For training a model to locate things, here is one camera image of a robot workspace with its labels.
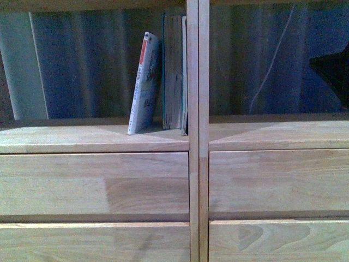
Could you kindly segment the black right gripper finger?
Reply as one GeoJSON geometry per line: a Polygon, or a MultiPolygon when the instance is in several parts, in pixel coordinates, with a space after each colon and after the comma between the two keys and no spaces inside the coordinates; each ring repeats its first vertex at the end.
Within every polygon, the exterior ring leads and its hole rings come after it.
{"type": "Polygon", "coordinates": [[[310,68],[331,88],[342,107],[348,107],[348,44],[337,53],[309,60],[310,68]]]}

